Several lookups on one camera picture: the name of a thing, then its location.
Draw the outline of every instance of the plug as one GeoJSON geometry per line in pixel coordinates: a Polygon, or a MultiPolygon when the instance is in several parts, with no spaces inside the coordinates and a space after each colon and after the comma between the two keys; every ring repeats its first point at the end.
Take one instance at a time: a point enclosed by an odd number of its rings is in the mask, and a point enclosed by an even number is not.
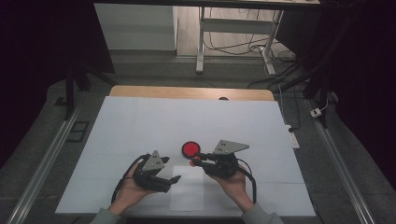
{"type": "Polygon", "coordinates": [[[316,109],[314,109],[314,110],[311,110],[311,116],[312,116],[312,117],[317,118],[317,117],[319,117],[320,115],[321,115],[321,112],[320,112],[319,108],[316,108],[316,109]]]}

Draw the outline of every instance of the person's left hand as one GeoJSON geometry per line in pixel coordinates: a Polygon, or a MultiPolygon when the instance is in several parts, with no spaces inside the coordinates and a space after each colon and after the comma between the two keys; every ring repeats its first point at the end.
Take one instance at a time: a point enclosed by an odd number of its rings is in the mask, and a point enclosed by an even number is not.
{"type": "Polygon", "coordinates": [[[137,165],[138,163],[134,165],[128,173],[126,179],[123,181],[116,200],[108,207],[108,210],[117,216],[120,216],[129,207],[139,203],[146,195],[155,193],[155,191],[140,188],[134,182],[132,175],[134,174],[134,169],[136,169],[137,165]]]}

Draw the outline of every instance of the red circular object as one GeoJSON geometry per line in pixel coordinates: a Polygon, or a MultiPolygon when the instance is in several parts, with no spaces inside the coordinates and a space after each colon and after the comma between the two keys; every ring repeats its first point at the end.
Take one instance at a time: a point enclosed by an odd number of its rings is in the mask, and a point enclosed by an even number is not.
{"type": "Polygon", "coordinates": [[[200,152],[201,148],[196,142],[186,142],[181,148],[184,157],[192,159],[196,153],[200,152]]]}

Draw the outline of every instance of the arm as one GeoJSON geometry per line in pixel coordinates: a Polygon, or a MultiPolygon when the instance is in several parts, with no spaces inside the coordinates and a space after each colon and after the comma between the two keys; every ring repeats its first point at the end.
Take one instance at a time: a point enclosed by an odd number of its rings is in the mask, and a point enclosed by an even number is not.
{"type": "Polygon", "coordinates": [[[247,224],[281,224],[282,220],[276,213],[268,214],[250,200],[246,191],[246,177],[240,172],[228,179],[210,176],[216,180],[224,192],[238,205],[244,213],[242,219],[247,224]]]}
{"type": "Polygon", "coordinates": [[[128,208],[139,203],[146,195],[154,193],[154,191],[140,188],[132,179],[137,164],[128,173],[114,203],[107,209],[101,208],[91,224],[115,224],[128,208]]]}

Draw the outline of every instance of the sleeve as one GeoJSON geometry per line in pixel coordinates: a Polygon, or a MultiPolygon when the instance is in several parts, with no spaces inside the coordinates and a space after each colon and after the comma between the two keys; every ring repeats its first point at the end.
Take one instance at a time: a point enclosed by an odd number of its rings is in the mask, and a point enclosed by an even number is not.
{"type": "Polygon", "coordinates": [[[119,216],[111,213],[105,208],[101,208],[91,224],[116,224],[119,220],[119,216]]]}
{"type": "Polygon", "coordinates": [[[268,214],[258,203],[242,215],[246,224],[283,224],[283,221],[276,213],[268,214]]]}

